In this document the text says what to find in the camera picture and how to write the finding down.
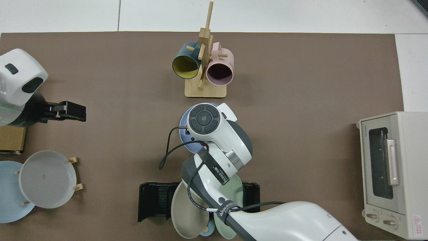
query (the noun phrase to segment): black cable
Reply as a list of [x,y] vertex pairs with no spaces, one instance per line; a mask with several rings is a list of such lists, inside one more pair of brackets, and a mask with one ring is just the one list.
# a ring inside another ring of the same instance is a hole
[[190,201],[197,207],[200,208],[204,211],[206,211],[207,209],[204,208],[203,206],[199,205],[198,203],[195,202],[195,200],[193,200],[192,195],[190,193],[190,185],[193,182],[193,179],[196,177],[196,175],[198,174],[199,170],[201,169],[201,167],[204,165],[204,162],[201,162],[201,164],[198,166],[198,168],[196,168],[196,171],[193,173],[192,177],[190,178],[189,184],[187,185],[187,195],[189,196]]
[[244,211],[247,209],[251,209],[251,208],[258,208],[264,205],[272,205],[272,204],[284,204],[285,202],[262,202],[262,203],[257,203],[257,204],[253,204],[253,205],[248,205],[242,208],[232,208],[230,211],[231,212],[237,212],[237,211]]
[[161,170],[161,169],[163,168],[163,166],[165,165],[165,162],[166,162],[166,158],[167,158],[167,157],[168,157],[168,156],[169,156],[173,151],[177,150],[177,148],[179,148],[179,147],[182,147],[182,146],[187,145],[187,144],[190,144],[190,143],[201,143],[201,144],[204,144],[204,145],[205,145],[205,147],[207,148],[207,151],[209,151],[209,150],[210,150],[210,148],[209,148],[208,144],[207,144],[207,143],[205,143],[205,142],[203,142],[203,141],[194,140],[194,141],[190,141],[190,142],[182,143],[182,144],[180,144],[180,145],[178,145],[178,146],[174,147],[173,149],[171,149],[167,154],[165,154],[165,156],[162,158],[162,160],[161,160],[161,161],[160,161],[160,163],[159,163],[159,170]]
[[171,133],[173,132],[173,130],[176,130],[176,129],[187,129],[187,127],[180,127],[180,126],[178,126],[178,127],[174,127],[174,128],[171,129],[171,131],[169,132],[169,135],[168,135],[168,142],[166,143],[166,152],[165,152],[165,155],[168,153],[169,139],[171,138]]

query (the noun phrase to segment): pink mug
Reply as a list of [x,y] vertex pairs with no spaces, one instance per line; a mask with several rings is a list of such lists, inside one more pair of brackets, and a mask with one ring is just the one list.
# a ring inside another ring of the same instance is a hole
[[234,57],[230,50],[221,48],[219,42],[213,44],[212,60],[207,67],[207,79],[214,85],[226,85],[233,80]]

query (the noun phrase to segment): toaster oven glass window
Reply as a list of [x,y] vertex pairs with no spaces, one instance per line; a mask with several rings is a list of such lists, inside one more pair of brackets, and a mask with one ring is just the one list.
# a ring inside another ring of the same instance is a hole
[[378,197],[393,199],[392,186],[388,184],[386,170],[388,168],[386,153],[388,150],[385,144],[387,138],[388,129],[385,127],[369,131],[373,194]]

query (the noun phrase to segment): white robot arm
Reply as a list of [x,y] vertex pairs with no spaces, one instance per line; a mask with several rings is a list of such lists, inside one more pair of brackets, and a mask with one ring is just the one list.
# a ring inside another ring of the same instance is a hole
[[48,120],[86,121],[82,105],[45,101],[37,89],[47,78],[43,67],[22,49],[0,56],[0,127],[28,127]]
[[253,155],[248,135],[235,123],[226,104],[196,105],[187,127],[202,148],[186,160],[181,178],[216,215],[246,241],[356,241],[356,238],[323,208],[310,202],[290,202],[259,212],[246,213],[224,198],[220,188],[229,177],[247,164]]

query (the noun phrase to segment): green plate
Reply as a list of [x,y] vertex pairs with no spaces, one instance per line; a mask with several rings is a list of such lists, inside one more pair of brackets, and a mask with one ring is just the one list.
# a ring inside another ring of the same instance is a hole
[[[242,190],[242,182],[237,175],[233,175],[230,180],[220,188],[220,192],[226,199],[232,200],[240,207],[243,206],[244,192]],[[225,239],[232,239],[236,233],[226,224],[224,224],[217,215],[214,215],[214,222],[218,232]]]

